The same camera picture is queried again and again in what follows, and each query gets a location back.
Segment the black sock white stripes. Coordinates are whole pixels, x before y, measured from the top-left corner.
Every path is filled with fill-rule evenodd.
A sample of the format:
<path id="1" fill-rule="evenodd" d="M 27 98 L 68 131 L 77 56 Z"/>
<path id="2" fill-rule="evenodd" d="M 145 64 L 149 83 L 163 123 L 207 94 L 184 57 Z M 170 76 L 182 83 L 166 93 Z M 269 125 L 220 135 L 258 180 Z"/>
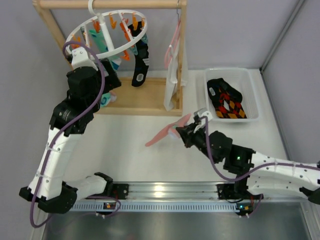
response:
<path id="1" fill-rule="evenodd" d="M 206 87 L 209 99 L 215 109 L 224 106 L 225 97 L 226 101 L 232 100 L 241 103 L 243 100 L 243 95 L 229 85 L 223 78 L 207 81 Z"/>

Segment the pink sock green patch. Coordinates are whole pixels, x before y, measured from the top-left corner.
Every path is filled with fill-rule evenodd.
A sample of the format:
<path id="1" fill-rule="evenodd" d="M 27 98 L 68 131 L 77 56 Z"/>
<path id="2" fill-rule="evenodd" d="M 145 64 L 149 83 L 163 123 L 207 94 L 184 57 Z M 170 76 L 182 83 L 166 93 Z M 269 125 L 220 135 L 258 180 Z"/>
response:
<path id="1" fill-rule="evenodd" d="M 166 127 L 164 127 L 162 130 L 160 130 L 150 141 L 148 141 L 145 146 L 150 147 L 154 145 L 155 143 L 159 142 L 166 136 L 172 136 L 174 138 L 180 138 L 180 134 L 176 130 L 176 128 L 182 128 L 187 125 L 188 121 L 191 118 L 191 113 L 188 113 L 187 115 L 183 116 L 179 120 L 177 120 L 174 123 L 168 124 Z"/>

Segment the mint green sock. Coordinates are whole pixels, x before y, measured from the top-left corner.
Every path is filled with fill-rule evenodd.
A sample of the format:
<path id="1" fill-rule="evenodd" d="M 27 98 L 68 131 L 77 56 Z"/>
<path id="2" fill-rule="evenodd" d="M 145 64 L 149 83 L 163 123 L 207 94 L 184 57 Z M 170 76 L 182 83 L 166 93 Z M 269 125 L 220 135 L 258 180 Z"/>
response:
<path id="1" fill-rule="evenodd" d="M 106 107 L 108 104 L 115 102 L 117 95 L 114 91 L 109 91 L 108 93 L 103 93 L 101 96 L 100 107 Z"/>
<path id="2" fill-rule="evenodd" d="M 105 53 L 109 51 L 101 30 L 97 32 L 95 29 L 90 29 L 89 34 L 91 35 L 100 53 Z M 109 57 L 108 60 L 110 61 L 112 68 L 115 71 L 117 71 L 119 66 L 121 65 L 122 60 L 115 55 Z"/>

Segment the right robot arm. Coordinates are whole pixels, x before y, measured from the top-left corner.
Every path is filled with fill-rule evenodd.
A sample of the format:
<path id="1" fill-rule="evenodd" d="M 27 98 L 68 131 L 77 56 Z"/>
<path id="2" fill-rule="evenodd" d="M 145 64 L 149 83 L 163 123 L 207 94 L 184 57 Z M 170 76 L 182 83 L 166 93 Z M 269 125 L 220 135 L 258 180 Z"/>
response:
<path id="1" fill-rule="evenodd" d="M 207 133 L 207 127 L 192 123 L 177 127 L 186 148 L 196 147 L 214 171 L 239 194 L 288 195 L 320 203 L 320 165 L 300 163 L 264 155 L 233 144 L 222 132 Z"/>

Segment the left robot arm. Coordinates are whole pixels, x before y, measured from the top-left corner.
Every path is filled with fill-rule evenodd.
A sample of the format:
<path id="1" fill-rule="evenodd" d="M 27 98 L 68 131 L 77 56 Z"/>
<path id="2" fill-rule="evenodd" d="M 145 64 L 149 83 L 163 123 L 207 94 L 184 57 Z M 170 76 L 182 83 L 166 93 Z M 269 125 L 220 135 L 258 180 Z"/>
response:
<path id="1" fill-rule="evenodd" d="M 65 214 L 75 202 L 97 195 L 114 196 L 113 179 L 96 172 L 82 181 L 65 182 L 63 177 L 73 150 L 85 132 L 94 113 L 100 109 L 97 101 L 101 89 L 101 72 L 91 66 L 82 66 L 67 73 L 69 89 L 66 98 L 53 110 L 48 140 L 38 170 L 29 186 L 20 189 L 19 196 L 49 214 Z"/>

